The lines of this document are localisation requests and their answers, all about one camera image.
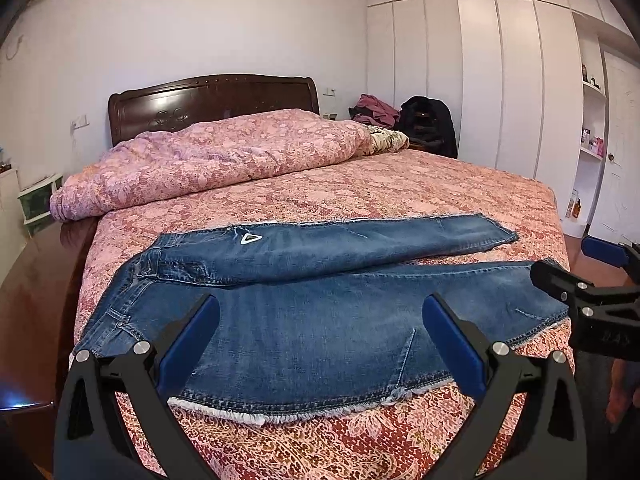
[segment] folded clothes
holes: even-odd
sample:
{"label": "folded clothes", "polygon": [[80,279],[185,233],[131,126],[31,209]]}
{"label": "folded clothes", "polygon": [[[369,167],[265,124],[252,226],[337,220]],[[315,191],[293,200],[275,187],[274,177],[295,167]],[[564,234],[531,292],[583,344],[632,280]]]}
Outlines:
{"label": "folded clothes", "polygon": [[510,344],[566,315],[531,284],[531,262],[404,263],[517,239],[479,214],[163,234],[118,270],[76,351],[152,340],[208,292],[220,327],[174,404],[261,424],[394,402],[449,380],[422,324],[427,295]]}

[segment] pink floral blanket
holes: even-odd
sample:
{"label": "pink floral blanket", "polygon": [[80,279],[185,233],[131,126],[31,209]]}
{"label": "pink floral blanket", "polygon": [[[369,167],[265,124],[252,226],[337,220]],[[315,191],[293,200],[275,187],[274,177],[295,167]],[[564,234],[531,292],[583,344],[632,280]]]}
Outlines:
{"label": "pink floral blanket", "polygon": [[[167,200],[248,180],[309,170],[371,154],[376,137],[362,124],[312,112],[278,110],[196,123],[180,132],[145,132],[70,176],[50,199],[56,220]],[[388,142],[397,150],[404,142]]]}

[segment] blue gripper pad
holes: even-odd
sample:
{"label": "blue gripper pad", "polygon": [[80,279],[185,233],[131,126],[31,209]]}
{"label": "blue gripper pad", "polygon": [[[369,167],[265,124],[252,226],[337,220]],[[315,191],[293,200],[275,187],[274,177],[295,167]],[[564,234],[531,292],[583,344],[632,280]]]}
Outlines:
{"label": "blue gripper pad", "polygon": [[623,247],[592,236],[583,238],[581,248],[585,256],[614,267],[624,267],[629,261]]}
{"label": "blue gripper pad", "polygon": [[183,390],[219,324],[220,304],[207,296],[160,361],[156,390],[164,402]]}
{"label": "blue gripper pad", "polygon": [[475,401],[482,399],[486,393],[482,359],[434,296],[422,304],[422,322],[460,391]]}

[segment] human hand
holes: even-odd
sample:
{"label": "human hand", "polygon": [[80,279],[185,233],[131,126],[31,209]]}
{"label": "human hand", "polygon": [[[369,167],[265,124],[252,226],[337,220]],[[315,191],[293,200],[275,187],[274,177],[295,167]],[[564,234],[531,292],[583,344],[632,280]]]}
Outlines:
{"label": "human hand", "polygon": [[607,420],[611,424],[617,424],[625,416],[626,410],[633,404],[640,408],[640,387],[629,388],[629,364],[621,359],[613,361],[611,367],[611,390],[609,392],[609,404],[607,405]]}

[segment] bed frame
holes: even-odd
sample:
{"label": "bed frame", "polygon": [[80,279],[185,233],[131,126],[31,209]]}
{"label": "bed frame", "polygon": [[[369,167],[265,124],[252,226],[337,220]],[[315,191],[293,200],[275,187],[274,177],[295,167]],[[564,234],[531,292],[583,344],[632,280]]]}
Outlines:
{"label": "bed frame", "polygon": [[[177,131],[269,110],[319,113],[311,78],[210,75],[109,98],[111,139]],[[57,405],[73,348],[73,328],[87,253],[99,218],[55,223],[37,233],[0,286],[0,402],[18,444],[52,471]]]}

